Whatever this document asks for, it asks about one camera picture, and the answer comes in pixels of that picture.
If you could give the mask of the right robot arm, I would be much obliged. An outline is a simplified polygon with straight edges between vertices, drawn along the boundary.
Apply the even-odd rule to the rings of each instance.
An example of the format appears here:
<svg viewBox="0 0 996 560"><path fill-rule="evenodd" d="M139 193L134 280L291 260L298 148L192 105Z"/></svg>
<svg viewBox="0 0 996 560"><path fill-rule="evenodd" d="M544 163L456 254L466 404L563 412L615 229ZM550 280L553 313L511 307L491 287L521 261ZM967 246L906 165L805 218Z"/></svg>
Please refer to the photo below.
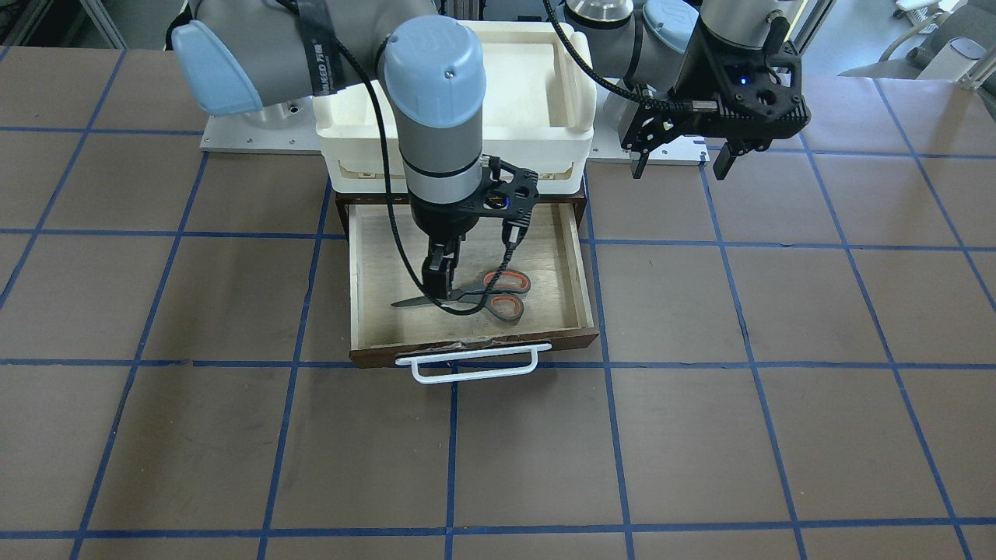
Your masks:
<svg viewBox="0 0 996 560"><path fill-rule="evenodd" d="M167 33L210 116L381 86L394 114L412 217L428 237L419 287L451 297L478 212L486 73L478 37L431 1L191 1Z"/></svg>

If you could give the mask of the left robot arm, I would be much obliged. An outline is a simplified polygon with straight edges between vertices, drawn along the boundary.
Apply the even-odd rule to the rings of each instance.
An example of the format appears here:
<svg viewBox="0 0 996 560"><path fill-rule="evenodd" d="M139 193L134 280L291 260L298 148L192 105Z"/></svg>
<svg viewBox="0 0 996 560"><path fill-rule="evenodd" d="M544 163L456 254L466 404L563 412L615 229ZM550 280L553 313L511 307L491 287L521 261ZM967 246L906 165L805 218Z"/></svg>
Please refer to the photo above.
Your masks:
<svg viewBox="0 0 996 560"><path fill-rule="evenodd" d="M566 1L587 37L580 68L618 100L618 143L641 178L679 137L722 139L724 180L738 157L765 152L811 120L801 55L790 38L801 1Z"/></svg>

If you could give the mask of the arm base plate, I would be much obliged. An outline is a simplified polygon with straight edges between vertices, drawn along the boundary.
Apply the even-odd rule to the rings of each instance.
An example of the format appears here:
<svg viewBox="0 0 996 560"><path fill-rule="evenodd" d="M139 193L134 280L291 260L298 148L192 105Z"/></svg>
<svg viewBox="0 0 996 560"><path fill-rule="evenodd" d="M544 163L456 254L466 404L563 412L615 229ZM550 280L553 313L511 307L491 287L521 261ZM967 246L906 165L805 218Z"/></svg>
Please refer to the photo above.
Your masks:
<svg viewBox="0 0 996 560"><path fill-rule="evenodd" d="M320 155L312 98L237 116L210 117L200 149L246 155Z"/></svg>
<svg viewBox="0 0 996 560"><path fill-rule="evenodd" d="M632 157L623 149L622 141L634 109L629 100L619 98L614 93L597 89L597 106L594 116L594 137L588 160L595 163L629 163ZM669 143L659 145L650 152L648 166L669 164L669 166L697 166L710 159L707 142L702 137L679 137Z"/></svg>

